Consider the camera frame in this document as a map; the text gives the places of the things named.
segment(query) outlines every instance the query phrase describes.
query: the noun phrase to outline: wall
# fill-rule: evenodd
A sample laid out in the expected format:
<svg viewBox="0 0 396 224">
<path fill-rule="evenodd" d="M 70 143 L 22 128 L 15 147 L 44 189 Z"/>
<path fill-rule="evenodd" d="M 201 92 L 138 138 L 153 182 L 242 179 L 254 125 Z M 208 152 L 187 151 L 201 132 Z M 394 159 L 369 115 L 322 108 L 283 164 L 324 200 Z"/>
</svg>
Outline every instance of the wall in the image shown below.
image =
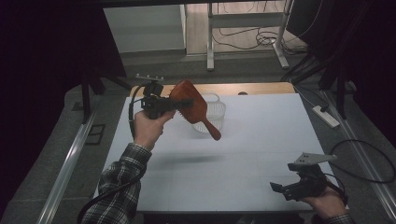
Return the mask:
<svg viewBox="0 0 396 224">
<path fill-rule="evenodd" d="M 183 6 L 105 8 L 119 53 L 184 49 Z"/>
</svg>

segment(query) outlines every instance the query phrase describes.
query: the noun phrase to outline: power strip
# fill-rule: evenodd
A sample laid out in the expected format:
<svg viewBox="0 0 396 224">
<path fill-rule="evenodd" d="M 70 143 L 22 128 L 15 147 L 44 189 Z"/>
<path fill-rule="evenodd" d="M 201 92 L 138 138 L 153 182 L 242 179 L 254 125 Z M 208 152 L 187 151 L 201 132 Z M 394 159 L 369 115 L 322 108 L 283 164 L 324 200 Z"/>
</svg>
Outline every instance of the power strip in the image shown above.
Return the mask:
<svg viewBox="0 0 396 224">
<path fill-rule="evenodd" d="M 335 128 L 338 125 L 340 125 L 340 123 L 335 118 L 333 118 L 326 111 L 321 112 L 320 109 L 321 109 L 320 105 L 317 105 L 312 108 L 315 114 L 317 114 L 321 119 L 323 119 L 327 124 L 329 124 L 330 127 Z"/>
</svg>

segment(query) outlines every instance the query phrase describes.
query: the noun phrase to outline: black curtain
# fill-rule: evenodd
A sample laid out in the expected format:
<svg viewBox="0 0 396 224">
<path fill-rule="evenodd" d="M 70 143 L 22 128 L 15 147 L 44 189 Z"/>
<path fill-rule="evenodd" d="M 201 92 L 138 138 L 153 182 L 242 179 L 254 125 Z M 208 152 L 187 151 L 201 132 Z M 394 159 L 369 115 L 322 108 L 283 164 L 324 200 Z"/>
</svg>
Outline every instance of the black curtain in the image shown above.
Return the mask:
<svg viewBox="0 0 396 224">
<path fill-rule="evenodd" d="M 344 57 L 354 100 L 396 147 L 396 3 L 373 2 Z"/>
<path fill-rule="evenodd" d="M 49 138 L 65 93 L 81 74 L 99 78 L 97 71 L 125 77 L 99 4 L 0 0 L 1 215 Z"/>
</svg>

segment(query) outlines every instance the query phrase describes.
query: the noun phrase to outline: white table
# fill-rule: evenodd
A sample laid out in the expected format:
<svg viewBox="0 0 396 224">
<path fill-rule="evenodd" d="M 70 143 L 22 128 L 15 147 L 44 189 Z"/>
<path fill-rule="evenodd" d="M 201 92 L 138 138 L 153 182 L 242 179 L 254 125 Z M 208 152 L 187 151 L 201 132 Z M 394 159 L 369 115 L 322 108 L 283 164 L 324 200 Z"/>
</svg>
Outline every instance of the white table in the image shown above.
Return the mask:
<svg viewBox="0 0 396 224">
<path fill-rule="evenodd" d="M 105 169 L 132 141 L 127 121 L 130 100 L 125 101 Z M 305 203 L 287 202 L 270 187 L 270 182 L 299 181 L 287 163 L 303 152 L 323 154 L 300 96 L 221 95 L 220 100 L 227 110 L 219 141 L 195 131 L 179 114 L 165 124 L 141 180 L 137 211 L 311 211 Z M 320 166 L 332 174 L 327 162 Z"/>
</svg>

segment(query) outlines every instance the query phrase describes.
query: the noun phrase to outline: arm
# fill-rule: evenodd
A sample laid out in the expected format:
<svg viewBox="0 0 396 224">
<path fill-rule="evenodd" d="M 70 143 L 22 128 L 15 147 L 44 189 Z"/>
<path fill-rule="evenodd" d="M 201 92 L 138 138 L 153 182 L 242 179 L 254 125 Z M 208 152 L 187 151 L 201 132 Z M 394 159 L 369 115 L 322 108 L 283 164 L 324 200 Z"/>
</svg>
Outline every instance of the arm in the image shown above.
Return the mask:
<svg viewBox="0 0 396 224">
<path fill-rule="evenodd" d="M 166 112 L 158 119 L 149 119 L 143 111 L 134 115 L 135 139 L 122 153 L 119 161 L 113 162 L 102 172 L 99 194 L 129 183 L 144 172 L 155 142 L 163 133 L 163 125 L 175 115 Z M 82 223 L 129 223 L 136 213 L 140 192 L 140 180 L 132 186 L 93 205 L 84 215 Z"/>
<path fill-rule="evenodd" d="M 303 202 L 311 205 L 326 224 L 355 224 L 338 193 L 327 187 L 318 197 L 307 197 Z"/>
</svg>

